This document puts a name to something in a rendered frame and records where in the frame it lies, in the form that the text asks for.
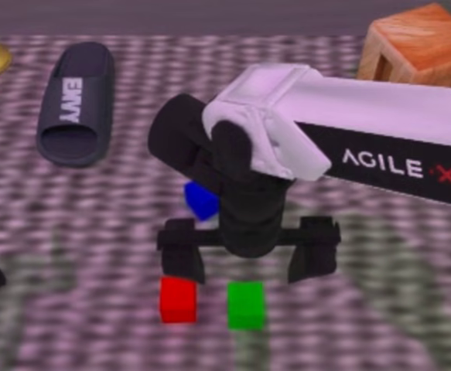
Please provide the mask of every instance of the red x logo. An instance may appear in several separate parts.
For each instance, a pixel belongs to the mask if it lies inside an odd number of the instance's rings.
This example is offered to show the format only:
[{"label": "red x logo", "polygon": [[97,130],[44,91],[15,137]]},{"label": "red x logo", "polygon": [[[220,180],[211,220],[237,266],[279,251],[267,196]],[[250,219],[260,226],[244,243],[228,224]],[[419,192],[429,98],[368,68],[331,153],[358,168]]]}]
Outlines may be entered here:
[{"label": "red x logo", "polygon": [[443,166],[437,165],[436,169],[440,172],[439,182],[443,183],[445,181],[451,182],[451,168],[449,170],[445,170]]}]

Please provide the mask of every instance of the wooden box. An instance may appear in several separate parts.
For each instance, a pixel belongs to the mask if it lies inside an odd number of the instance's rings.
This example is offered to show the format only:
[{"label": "wooden box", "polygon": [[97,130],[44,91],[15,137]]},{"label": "wooden box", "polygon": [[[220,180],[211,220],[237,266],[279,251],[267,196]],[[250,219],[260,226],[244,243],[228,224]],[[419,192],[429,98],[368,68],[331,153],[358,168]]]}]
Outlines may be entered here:
[{"label": "wooden box", "polygon": [[451,15],[430,4],[373,21],[357,78],[451,87]]}]

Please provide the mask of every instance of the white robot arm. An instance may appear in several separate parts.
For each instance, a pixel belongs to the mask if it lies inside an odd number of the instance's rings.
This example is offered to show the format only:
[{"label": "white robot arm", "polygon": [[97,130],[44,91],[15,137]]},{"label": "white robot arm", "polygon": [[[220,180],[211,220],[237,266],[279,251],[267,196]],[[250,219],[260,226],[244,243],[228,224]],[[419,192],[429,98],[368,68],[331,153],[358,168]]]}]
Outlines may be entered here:
[{"label": "white robot arm", "polygon": [[251,168],[323,175],[451,204],[451,88],[323,77],[307,65],[250,66],[203,111],[253,143]]}]

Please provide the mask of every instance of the toy block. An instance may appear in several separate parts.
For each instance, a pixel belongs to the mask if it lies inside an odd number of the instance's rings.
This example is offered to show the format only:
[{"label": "toy block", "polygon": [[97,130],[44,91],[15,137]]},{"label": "toy block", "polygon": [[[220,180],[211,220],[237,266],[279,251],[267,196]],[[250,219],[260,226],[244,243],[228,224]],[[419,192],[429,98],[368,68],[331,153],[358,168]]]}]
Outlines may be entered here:
[{"label": "toy block", "polygon": [[186,203],[201,221],[208,220],[218,213],[218,197],[196,182],[184,186]]},{"label": "toy block", "polygon": [[160,280],[159,309],[163,323],[196,322],[196,283],[177,277],[162,277]]},{"label": "toy block", "polygon": [[373,21],[357,79],[451,87],[451,15],[430,4]]},{"label": "toy block", "polygon": [[265,290],[261,282],[231,282],[227,286],[230,330],[262,330],[266,320]]}]

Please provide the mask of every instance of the plaid fabric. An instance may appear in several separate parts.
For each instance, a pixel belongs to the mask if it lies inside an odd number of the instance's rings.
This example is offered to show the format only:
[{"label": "plaid fabric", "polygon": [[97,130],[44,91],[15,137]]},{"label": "plaid fabric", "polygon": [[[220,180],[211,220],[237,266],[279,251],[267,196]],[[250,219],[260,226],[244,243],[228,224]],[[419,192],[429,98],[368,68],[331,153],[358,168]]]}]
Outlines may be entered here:
[{"label": "plaid fabric", "polygon": [[[258,61],[349,77],[361,38],[95,38],[117,59],[111,150],[56,168],[35,150],[39,104],[63,49],[87,39],[1,40],[15,60],[0,76],[0,371],[451,371],[451,207],[334,179],[296,184],[285,224],[334,215],[339,273],[288,286],[292,248],[204,250],[199,323],[159,323],[155,233],[190,211],[186,180],[146,149],[156,110],[183,91],[209,99]],[[265,282],[267,331],[228,331],[229,280]]]}]

